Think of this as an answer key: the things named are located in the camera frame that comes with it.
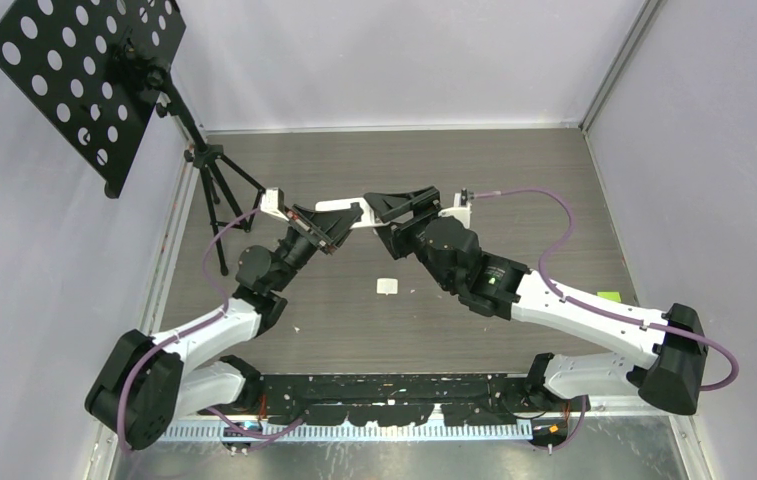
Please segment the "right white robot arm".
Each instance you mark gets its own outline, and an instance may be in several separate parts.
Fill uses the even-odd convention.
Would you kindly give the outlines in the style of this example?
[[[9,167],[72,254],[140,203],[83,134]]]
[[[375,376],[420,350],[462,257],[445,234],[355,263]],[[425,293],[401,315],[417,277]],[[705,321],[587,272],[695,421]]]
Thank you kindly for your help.
[[[433,187],[367,193],[364,200],[391,256],[414,255],[470,311],[546,326],[604,348],[578,357],[536,355],[524,385],[534,408],[550,410],[582,396],[636,395],[668,413],[696,413],[708,346],[693,308],[675,303],[662,311],[613,302],[489,253],[468,226],[465,195],[458,214],[441,207]]]

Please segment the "small white battery cover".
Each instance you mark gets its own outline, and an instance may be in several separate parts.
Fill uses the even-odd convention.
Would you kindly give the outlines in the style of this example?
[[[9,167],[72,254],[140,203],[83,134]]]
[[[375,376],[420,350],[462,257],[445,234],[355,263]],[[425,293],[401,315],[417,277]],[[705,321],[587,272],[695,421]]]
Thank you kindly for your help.
[[[376,280],[376,293],[379,295],[396,295],[399,282],[395,278],[378,278]]]

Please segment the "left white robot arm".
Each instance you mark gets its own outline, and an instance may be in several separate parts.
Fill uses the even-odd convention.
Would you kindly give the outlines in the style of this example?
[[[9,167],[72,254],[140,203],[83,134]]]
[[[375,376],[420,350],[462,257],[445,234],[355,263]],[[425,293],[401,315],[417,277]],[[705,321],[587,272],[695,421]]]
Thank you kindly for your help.
[[[280,292],[317,253],[337,250],[362,219],[361,201],[334,210],[261,202],[244,219],[264,213],[287,223],[274,250],[251,246],[237,270],[238,288],[212,311],[172,330],[133,329],[116,342],[85,401],[85,410],[118,436],[126,450],[143,450],[171,423],[220,405],[252,412],[261,398],[259,372],[225,350],[270,330],[287,302]]]

